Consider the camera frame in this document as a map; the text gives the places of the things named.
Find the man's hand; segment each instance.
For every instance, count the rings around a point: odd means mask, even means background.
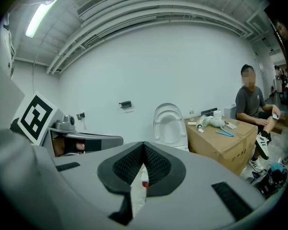
[[[266,126],[267,124],[269,124],[269,121],[266,120],[266,119],[257,118],[256,121],[255,121],[255,124]]]
[[[77,143],[76,143],[76,148],[77,148],[77,150],[79,150],[79,151],[84,151],[84,150],[85,150],[85,148],[84,148],[84,143],[77,142]]]
[[[273,105],[272,113],[275,113],[280,118],[280,110],[276,105]]]

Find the toilet lid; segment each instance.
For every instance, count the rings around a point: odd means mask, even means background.
[[[182,116],[174,110],[157,114],[154,121],[155,142],[171,147],[188,147],[186,127]]]

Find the toilet seat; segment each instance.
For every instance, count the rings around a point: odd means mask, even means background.
[[[156,143],[189,151],[186,126],[174,104],[164,103],[155,110],[154,135]]]

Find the blue object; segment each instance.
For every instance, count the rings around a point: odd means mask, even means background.
[[[223,133],[223,132],[219,132],[219,131],[216,131],[216,133],[218,133],[218,134],[221,134],[221,135],[224,135],[224,136],[234,136],[234,134],[233,133],[230,133],[228,130],[226,130],[226,129],[224,129],[223,127],[220,127],[225,133]]]
[[[271,172],[279,170],[281,173],[284,171],[284,166],[280,163],[271,163]]]
[[[254,171],[253,171],[252,174],[253,174],[253,177],[254,177],[255,179],[257,179],[257,178],[260,177],[260,174],[257,173],[257,172],[254,172]]]

